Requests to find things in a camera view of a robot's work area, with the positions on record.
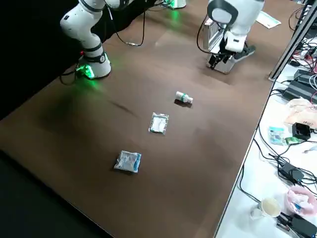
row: brown table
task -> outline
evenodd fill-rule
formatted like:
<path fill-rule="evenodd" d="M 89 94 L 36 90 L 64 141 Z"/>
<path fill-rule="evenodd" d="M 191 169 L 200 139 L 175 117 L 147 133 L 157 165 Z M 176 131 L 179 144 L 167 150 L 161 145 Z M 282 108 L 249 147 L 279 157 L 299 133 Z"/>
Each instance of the brown table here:
<path fill-rule="evenodd" d="M 70 87 L 55 80 L 0 122 L 0 147 L 116 238 L 212 237 L 298 5 L 266 1 L 282 24 L 256 23 L 248 36 L 256 53 L 229 75 L 206 68 L 196 48 L 206 7 L 196 0 L 148 13 L 139 48 L 112 37 L 108 78 Z M 121 37 L 137 41 L 141 26 L 138 18 Z M 174 104 L 176 91 L 193 107 Z M 170 116 L 165 136 L 148 132 L 153 112 Z M 112 169 L 121 150 L 142 153 L 138 174 Z"/>

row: plastic bag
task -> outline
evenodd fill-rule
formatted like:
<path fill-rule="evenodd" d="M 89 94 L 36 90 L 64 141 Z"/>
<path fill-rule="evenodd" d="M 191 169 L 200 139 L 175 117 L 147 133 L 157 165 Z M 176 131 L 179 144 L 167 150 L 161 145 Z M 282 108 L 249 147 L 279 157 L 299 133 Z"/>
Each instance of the plastic bag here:
<path fill-rule="evenodd" d="M 153 113 L 149 131 L 154 133 L 165 134 L 169 115 L 162 113 Z"/>
<path fill-rule="evenodd" d="M 140 165 L 140 159 L 141 154 L 122 150 L 114 168 L 137 173 Z"/>
<path fill-rule="evenodd" d="M 299 98 L 293 99 L 286 105 L 289 108 L 285 123 L 301 123 L 309 125 L 311 129 L 317 129 L 317 106 L 308 100 Z"/>

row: white bottle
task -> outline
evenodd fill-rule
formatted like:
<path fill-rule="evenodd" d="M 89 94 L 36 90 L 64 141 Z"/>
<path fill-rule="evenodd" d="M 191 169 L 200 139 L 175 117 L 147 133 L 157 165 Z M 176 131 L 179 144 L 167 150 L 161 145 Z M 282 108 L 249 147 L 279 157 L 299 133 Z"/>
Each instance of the white bottle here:
<path fill-rule="evenodd" d="M 183 103 L 193 103 L 193 98 L 189 97 L 186 93 L 176 92 L 176 99 Z"/>

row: white cup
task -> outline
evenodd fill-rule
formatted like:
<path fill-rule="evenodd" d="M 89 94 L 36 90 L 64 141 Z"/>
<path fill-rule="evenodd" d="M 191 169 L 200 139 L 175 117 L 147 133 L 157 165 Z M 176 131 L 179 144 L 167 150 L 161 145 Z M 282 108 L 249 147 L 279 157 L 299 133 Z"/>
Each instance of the white cup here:
<path fill-rule="evenodd" d="M 261 217 L 278 217 L 281 214 L 281 207 L 274 198 L 266 198 L 251 211 L 251 219 Z"/>

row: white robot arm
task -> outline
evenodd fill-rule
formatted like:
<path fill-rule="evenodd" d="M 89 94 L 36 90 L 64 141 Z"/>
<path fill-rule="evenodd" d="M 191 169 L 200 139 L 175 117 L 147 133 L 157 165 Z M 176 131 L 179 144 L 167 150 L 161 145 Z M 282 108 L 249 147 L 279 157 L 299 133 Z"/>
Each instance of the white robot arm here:
<path fill-rule="evenodd" d="M 63 32 L 80 41 L 84 55 L 80 65 L 88 65 L 93 72 L 90 78 L 107 76 L 111 71 L 110 62 L 104 52 L 100 38 L 91 28 L 100 20 L 107 5 L 112 9 L 123 9 L 133 0 L 78 0 L 79 3 L 60 21 Z"/>
<path fill-rule="evenodd" d="M 213 21 L 226 24 L 225 49 L 242 52 L 251 26 L 264 6 L 264 0 L 209 0 L 207 13 Z"/>

